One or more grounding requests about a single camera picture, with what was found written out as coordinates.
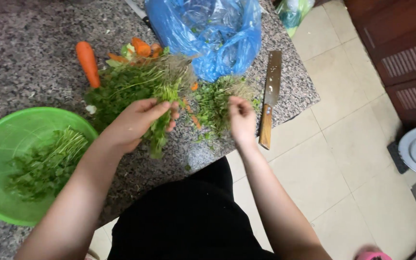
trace plastic bag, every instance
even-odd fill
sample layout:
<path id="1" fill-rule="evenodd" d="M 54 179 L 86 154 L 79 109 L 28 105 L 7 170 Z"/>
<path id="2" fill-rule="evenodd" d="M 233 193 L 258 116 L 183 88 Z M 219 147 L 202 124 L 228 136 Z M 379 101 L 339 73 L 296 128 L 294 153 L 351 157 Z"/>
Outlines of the plastic bag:
<path id="1" fill-rule="evenodd" d="M 160 43 L 195 56 L 203 80 L 244 74 L 261 47 L 257 0 L 146 0 L 145 7 Z"/>
<path id="2" fill-rule="evenodd" d="M 293 37 L 304 16 L 314 6 L 315 0 L 282 0 L 275 11 L 279 14 L 283 26 L 290 37 Z"/>

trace granite countertop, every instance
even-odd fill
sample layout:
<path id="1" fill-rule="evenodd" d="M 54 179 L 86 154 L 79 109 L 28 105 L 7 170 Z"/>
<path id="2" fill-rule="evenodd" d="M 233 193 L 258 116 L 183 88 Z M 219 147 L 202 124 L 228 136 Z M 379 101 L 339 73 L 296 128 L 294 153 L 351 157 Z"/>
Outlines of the granite countertop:
<path id="1" fill-rule="evenodd" d="M 262 18 L 262 48 L 246 76 L 260 90 L 269 50 L 282 50 L 280 99 L 273 118 L 273 126 L 277 126 L 317 103 L 319 96 L 272 4 L 268 0 L 260 3 L 268 12 Z M 75 44 L 88 41 L 101 68 L 107 52 L 118 51 L 131 37 L 156 42 L 122 0 L 0 0 L 0 118 L 34 106 L 59 107 L 88 118 L 82 98 L 88 83 L 76 60 Z M 145 147 L 125 156 L 100 224 L 119 216 L 151 188 L 189 175 L 184 169 L 187 164 L 193 173 L 234 150 L 228 137 L 214 141 L 214 150 L 207 143 L 194 143 L 198 134 L 180 120 L 169 134 L 161 160 L 149 159 Z M 30 227 L 0 221 L 0 259 L 12 258 L 30 231 Z"/>

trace green plastic bowl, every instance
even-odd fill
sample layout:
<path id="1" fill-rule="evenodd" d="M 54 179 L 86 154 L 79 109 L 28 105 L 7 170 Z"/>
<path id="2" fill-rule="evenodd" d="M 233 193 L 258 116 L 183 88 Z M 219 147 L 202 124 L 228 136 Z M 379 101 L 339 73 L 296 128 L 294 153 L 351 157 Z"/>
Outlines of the green plastic bowl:
<path id="1" fill-rule="evenodd" d="M 0 120 L 0 220 L 21 226 L 35 226 L 41 220 L 54 196 L 39 202 L 23 202 L 7 193 L 5 180 L 16 170 L 8 162 L 31 147 L 49 143 L 54 130 L 64 130 L 69 126 L 83 133 L 90 142 L 98 136 L 84 118 L 59 108 L 33 107 Z"/>

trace knife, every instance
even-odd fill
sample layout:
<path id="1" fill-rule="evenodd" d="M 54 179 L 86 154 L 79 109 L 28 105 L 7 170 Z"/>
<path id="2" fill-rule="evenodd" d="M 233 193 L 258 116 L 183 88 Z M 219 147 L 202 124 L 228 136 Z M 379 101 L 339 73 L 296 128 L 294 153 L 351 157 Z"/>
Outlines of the knife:
<path id="1" fill-rule="evenodd" d="M 282 72 L 282 51 L 269 51 L 266 84 L 264 86 L 263 115 L 259 128 L 259 144 L 270 149 L 270 131 L 272 129 L 272 109 L 279 99 L 280 75 Z"/>
<path id="2" fill-rule="evenodd" d="M 132 9 L 133 11 L 136 13 L 137 16 L 139 16 L 142 21 L 144 21 L 144 23 L 147 25 L 147 27 L 149 27 L 152 31 L 152 25 L 150 25 L 150 20 L 149 17 L 147 16 L 146 12 L 144 12 L 142 9 L 139 8 L 139 6 L 137 6 L 136 3 L 134 3 L 133 0 L 124 0 Z"/>

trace tile floor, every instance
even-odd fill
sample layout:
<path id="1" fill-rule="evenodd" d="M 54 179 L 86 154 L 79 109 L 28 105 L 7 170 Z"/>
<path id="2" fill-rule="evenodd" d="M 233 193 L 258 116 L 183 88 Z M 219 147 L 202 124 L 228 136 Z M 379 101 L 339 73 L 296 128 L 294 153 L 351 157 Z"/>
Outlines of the tile floor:
<path id="1" fill-rule="evenodd" d="M 377 244 L 393 259 L 416 248 L 416 173 L 400 175 L 386 150 L 400 121 L 340 0 L 314 8 L 293 43 L 322 101 L 272 130 L 274 173 L 333 259 Z M 235 201 L 271 250 L 237 151 L 227 156 Z M 105 259 L 115 221 L 94 234 Z"/>

